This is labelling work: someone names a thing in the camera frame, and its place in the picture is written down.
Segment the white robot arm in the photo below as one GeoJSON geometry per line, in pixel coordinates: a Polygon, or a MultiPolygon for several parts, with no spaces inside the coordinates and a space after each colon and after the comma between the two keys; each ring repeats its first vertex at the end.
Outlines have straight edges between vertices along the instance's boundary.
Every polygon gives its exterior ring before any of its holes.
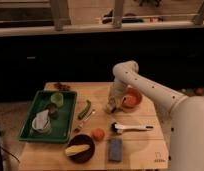
{"type": "Polygon", "coordinates": [[[204,171],[204,96],[187,96],[138,74],[136,61],[116,64],[108,107],[121,106],[128,86],[139,90],[173,115],[168,171],[204,171]]]}

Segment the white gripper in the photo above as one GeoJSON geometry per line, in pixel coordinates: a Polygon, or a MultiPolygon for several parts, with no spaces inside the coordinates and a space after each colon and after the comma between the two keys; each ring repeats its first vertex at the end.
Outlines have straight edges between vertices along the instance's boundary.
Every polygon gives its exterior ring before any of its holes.
{"type": "Polygon", "coordinates": [[[108,96],[107,104],[115,106],[116,109],[119,109],[121,107],[123,97],[124,97],[123,92],[111,90],[108,96]]]}

